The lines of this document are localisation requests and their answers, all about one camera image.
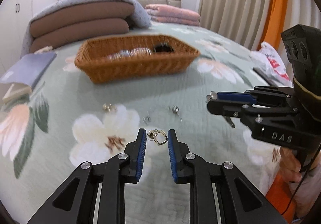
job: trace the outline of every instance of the beige curtain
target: beige curtain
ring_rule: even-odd
[[[270,0],[200,0],[201,26],[248,49],[262,36]]]

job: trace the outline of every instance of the earring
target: earring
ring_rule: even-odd
[[[162,134],[162,135],[165,137],[165,141],[159,142],[159,141],[157,140],[156,137],[157,137],[157,135],[158,135],[159,133]],[[162,131],[162,130],[152,129],[152,130],[148,131],[147,136],[149,137],[149,139],[150,139],[151,141],[156,142],[158,146],[163,145],[163,144],[167,143],[167,141],[168,141],[167,135],[166,135],[166,134],[164,133],[164,131]]]

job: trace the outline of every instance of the camera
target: camera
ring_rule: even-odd
[[[321,96],[321,30],[298,24],[281,37],[296,80]]]

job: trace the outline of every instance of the floral bedspread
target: floral bedspread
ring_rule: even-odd
[[[175,129],[191,152],[212,163],[231,161],[263,194],[272,184],[278,147],[253,140],[238,119],[233,129],[206,109],[210,91],[267,85],[252,71],[249,50],[200,27],[153,23],[130,33],[169,34],[201,56],[181,74],[95,85],[73,63],[82,42],[57,49],[33,94],[0,113],[0,198],[20,224],[79,164],[109,160],[139,128]],[[116,110],[106,113],[105,103]],[[165,109],[173,105],[179,118]],[[167,145],[147,141],[142,178],[126,185],[125,197],[127,223],[189,223],[189,186],[174,184]]]

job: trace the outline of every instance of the orange cloth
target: orange cloth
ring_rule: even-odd
[[[275,49],[278,49],[281,40],[281,32],[283,32],[287,4],[288,0],[270,0],[270,6],[260,42],[268,42]]]
[[[281,175],[278,173],[265,197],[277,209],[277,211],[282,214],[288,206],[291,196],[292,194],[290,192],[290,189],[288,188],[288,184],[283,181]],[[293,220],[295,209],[296,202],[295,200],[292,200],[290,207],[283,215],[283,217],[289,224]]]

